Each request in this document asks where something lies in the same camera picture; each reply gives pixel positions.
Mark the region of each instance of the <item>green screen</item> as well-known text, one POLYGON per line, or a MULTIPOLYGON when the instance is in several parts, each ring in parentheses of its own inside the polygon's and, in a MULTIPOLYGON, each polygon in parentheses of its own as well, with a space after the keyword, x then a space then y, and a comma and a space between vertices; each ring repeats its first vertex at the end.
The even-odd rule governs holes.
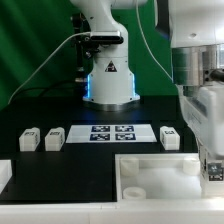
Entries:
MULTIPOLYGON (((76 12, 69 0, 0 1, 0 109, 7 105, 15 89, 73 34, 70 16, 76 12)), ((135 9, 113 11, 113 15, 129 31, 129 66, 136 75, 136 92, 176 95, 176 88, 144 46, 135 9)), ((140 17, 152 52, 171 74, 170 43, 155 30, 152 0, 140 8, 140 17)), ((75 68, 75 49, 67 44, 25 88, 46 87, 73 79, 75 68)))

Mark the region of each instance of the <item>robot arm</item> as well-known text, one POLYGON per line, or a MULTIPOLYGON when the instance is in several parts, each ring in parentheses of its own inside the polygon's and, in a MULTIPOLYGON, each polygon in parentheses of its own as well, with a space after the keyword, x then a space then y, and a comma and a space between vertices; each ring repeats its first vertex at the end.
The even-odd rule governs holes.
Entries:
POLYGON ((170 15, 173 81, 198 140, 202 193, 223 196, 224 1, 156 0, 156 6, 161 1, 170 15))
POLYGON ((99 45, 88 76, 84 103, 97 109, 117 111, 132 107, 140 97, 135 93, 134 74, 128 67, 128 32, 117 23, 111 9, 132 8, 136 0, 70 0, 85 15, 91 29, 90 42, 99 45))

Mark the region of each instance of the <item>warning label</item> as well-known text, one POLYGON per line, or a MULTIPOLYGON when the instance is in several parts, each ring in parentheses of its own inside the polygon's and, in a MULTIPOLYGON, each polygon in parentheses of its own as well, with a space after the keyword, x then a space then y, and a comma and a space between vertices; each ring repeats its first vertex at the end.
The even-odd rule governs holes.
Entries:
POLYGON ((111 61, 111 62, 109 63, 109 65, 107 66, 105 72, 117 72, 117 69, 116 69, 116 67, 115 67, 115 65, 114 65, 114 63, 113 63, 113 61, 111 61))

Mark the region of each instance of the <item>black table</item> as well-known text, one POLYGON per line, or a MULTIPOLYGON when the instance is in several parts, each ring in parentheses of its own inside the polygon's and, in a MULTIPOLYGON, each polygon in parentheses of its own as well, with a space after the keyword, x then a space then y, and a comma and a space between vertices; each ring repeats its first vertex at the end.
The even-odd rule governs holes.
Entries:
POLYGON ((92 110, 75 98, 23 98, 0 112, 0 125, 0 159, 13 167, 1 204, 115 202, 115 154, 167 153, 159 142, 162 126, 179 133, 178 152, 197 152, 176 96, 143 97, 138 108, 123 112, 92 110), (63 127, 67 137, 71 125, 87 124, 151 124, 158 142, 64 144, 60 152, 45 151, 51 128, 63 127), (19 137, 32 127, 40 128, 41 143, 36 152, 22 153, 19 137))

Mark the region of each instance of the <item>white cube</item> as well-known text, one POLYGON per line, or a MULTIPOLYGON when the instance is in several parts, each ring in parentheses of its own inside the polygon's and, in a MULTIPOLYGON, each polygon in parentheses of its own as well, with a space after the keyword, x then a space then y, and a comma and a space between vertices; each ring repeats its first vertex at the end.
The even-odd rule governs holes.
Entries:
POLYGON ((60 151, 65 142, 65 130, 63 128, 51 129, 45 137, 46 151, 60 151))
POLYGON ((160 128, 160 141, 165 150, 179 150, 180 148, 180 136, 172 127, 160 128))
POLYGON ((26 129, 19 138, 21 152, 34 152, 40 143, 40 129, 26 129))

